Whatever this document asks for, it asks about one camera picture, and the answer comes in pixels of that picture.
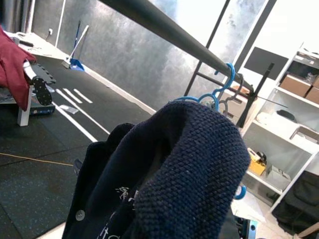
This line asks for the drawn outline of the navy knit sweater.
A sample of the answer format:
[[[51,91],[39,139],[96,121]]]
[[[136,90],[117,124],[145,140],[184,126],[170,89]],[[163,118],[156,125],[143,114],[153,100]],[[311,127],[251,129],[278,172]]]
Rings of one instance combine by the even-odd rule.
[[[218,239],[249,164],[225,116],[170,102],[88,146],[62,239]]]

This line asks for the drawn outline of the blue plastic clothes hanger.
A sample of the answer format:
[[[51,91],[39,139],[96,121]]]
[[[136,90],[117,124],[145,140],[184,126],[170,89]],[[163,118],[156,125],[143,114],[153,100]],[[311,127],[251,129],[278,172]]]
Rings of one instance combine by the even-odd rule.
[[[245,185],[239,185],[234,196],[234,200],[241,200],[246,195],[246,186]]]
[[[179,97],[177,99],[175,99],[174,101],[193,101],[196,103],[202,103],[203,99],[205,98],[212,98],[213,99],[213,106],[215,111],[219,111],[219,100],[216,96],[217,93],[223,93],[226,89],[228,89],[231,84],[233,83],[234,79],[235,79],[235,68],[232,65],[232,63],[226,63],[226,65],[228,66],[228,68],[231,71],[231,75],[230,77],[228,77],[226,83],[219,89],[215,89],[213,90],[211,93],[206,93],[202,96],[200,96],[199,98],[193,97],[193,96],[183,96],[183,97]]]

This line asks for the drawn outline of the dark grey clothes hanger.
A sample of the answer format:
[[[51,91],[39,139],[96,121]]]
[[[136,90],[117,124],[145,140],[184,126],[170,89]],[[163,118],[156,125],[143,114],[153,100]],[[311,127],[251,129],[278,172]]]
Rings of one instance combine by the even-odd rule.
[[[244,77],[241,73],[239,73],[239,77],[240,77],[240,84],[239,84],[239,88],[235,91],[234,95],[227,97],[224,100],[219,101],[219,105],[224,105],[224,110],[222,111],[222,114],[227,117],[228,114],[228,102],[232,101],[236,98],[236,96],[240,93],[243,83],[244,83]]]

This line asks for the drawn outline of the black metal clothes rack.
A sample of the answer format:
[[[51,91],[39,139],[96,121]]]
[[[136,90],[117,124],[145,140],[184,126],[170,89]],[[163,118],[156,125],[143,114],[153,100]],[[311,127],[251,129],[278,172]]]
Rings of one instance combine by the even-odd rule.
[[[211,68],[220,72],[226,77],[230,77],[231,71],[221,59],[210,52],[199,43],[194,37],[188,34],[183,28],[175,23],[171,18],[159,10],[148,0],[100,0],[113,10],[119,12],[135,23],[143,26],[162,39],[168,41],[179,49],[185,51]],[[235,82],[240,84],[240,77],[235,73]],[[245,80],[243,86],[249,90],[249,98],[245,110],[237,122],[237,126],[242,128],[245,124],[250,106],[254,101],[254,89]]]

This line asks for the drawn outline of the blue dustpan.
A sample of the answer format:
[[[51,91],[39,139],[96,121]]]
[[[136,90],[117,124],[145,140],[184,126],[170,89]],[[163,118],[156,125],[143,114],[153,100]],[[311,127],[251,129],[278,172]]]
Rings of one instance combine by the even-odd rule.
[[[78,35],[79,35],[80,25],[81,25],[81,20],[78,20],[76,37],[75,37],[74,47],[73,47],[74,49],[75,49],[75,46],[76,46],[76,44],[78,42]],[[82,66],[80,61],[78,59],[74,58],[74,53],[71,55],[70,63],[71,63],[70,64],[70,69],[71,70],[84,71],[84,67]]]

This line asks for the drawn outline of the yellow tool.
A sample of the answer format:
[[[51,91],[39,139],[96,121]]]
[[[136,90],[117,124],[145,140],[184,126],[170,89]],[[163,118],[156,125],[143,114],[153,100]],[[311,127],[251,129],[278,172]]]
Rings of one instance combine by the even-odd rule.
[[[257,176],[261,176],[266,169],[267,157],[263,152],[255,152],[251,148],[247,148],[250,155],[250,165],[248,170]]]

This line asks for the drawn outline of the white shelf unit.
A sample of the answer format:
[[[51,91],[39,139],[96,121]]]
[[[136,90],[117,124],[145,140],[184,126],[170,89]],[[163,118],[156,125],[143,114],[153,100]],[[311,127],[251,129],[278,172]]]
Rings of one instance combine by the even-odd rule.
[[[244,67],[254,47],[288,58],[276,80],[268,77],[273,63],[264,75]],[[282,191],[266,181],[266,170],[261,176],[247,171],[243,182],[248,190],[273,210],[304,171],[319,175],[319,104],[279,87],[287,74],[303,80],[307,73],[319,74],[319,56],[302,41],[268,47],[257,43],[240,72],[258,94],[241,131],[244,141],[255,152],[266,155],[267,165],[274,165],[291,178]]]

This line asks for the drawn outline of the black studded shoe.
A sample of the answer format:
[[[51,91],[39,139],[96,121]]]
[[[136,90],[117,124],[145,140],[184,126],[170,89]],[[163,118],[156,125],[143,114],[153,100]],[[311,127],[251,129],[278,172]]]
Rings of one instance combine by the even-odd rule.
[[[36,75],[33,71],[29,61],[25,60],[23,63],[23,71],[30,79],[29,84],[34,86],[35,94],[39,103],[43,106],[50,105],[52,103],[52,96],[46,87],[45,81]]]

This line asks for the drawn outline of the black board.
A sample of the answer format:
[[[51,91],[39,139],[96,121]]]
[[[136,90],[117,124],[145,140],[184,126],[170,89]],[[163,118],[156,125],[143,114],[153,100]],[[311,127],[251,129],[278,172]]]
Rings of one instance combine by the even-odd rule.
[[[269,68],[269,65],[273,63],[274,66],[268,77],[272,80],[276,80],[287,61],[288,58],[286,57],[266,51],[259,47],[254,47],[244,67],[255,73],[264,75],[266,70]]]

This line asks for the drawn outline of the grey box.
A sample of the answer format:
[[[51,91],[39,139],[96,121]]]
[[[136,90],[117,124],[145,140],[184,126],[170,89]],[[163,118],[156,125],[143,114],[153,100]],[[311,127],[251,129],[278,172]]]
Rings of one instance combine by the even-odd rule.
[[[282,191],[284,191],[291,182],[291,178],[286,172],[272,164],[266,166],[265,177],[268,183]]]

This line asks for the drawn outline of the white desk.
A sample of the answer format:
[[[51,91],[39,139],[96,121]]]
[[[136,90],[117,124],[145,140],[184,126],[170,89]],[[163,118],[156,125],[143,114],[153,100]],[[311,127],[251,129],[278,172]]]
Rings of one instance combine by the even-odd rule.
[[[54,45],[52,45],[50,42],[45,41],[40,36],[36,35],[35,33],[12,33],[7,32],[5,33],[9,37],[16,37],[20,41],[26,41],[33,44],[33,47],[26,46],[24,44],[19,43],[18,46],[25,51],[28,51],[32,55],[39,55],[39,56],[46,56],[51,57],[55,59],[65,59],[68,55],[64,53],[63,51],[56,48]]]

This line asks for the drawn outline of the small brown cardboard box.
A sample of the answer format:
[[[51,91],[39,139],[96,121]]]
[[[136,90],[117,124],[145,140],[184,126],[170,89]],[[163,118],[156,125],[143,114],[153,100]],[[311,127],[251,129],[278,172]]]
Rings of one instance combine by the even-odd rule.
[[[319,104],[319,75],[317,75],[311,89],[307,93],[306,99]]]
[[[291,74],[287,74],[279,85],[279,87],[282,89],[285,89],[302,98],[306,96],[311,86],[312,85],[307,81]]]

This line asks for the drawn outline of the red garment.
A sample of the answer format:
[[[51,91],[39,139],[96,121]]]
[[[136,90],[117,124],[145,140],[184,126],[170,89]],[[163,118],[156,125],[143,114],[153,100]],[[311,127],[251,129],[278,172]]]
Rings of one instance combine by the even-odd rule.
[[[0,87],[8,88],[14,100],[24,111],[28,107],[29,84],[25,77],[25,61],[36,58],[20,48],[0,26]]]

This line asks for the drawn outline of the black bag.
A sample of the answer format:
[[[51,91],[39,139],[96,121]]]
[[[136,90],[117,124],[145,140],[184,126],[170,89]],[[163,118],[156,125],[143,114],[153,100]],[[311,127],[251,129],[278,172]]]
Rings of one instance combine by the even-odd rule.
[[[319,222],[319,175],[304,171],[272,215],[279,227],[291,235]]]

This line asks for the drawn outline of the white handled broom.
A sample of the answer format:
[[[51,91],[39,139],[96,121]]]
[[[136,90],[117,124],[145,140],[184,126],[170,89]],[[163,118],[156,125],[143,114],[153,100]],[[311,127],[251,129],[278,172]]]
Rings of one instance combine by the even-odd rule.
[[[76,51],[78,45],[80,44],[82,38],[86,35],[86,32],[87,32],[88,28],[89,28],[89,25],[86,25],[85,28],[84,28],[84,30],[83,30],[83,32],[82,32],[82,34],[81,34],[81,36],[80,36],[80,38],[77,40],[76,45],[74,46],[72,52],[70,53],[70,55],[69,55],[66,59],[64,59],[64,60],[61,62],[61,64],[63,65],[63,67],[65,67],[66,69],[70,69],[71,59],[73,58],[73,55],[74,55],[74,53],[75,53],[75,51]]]

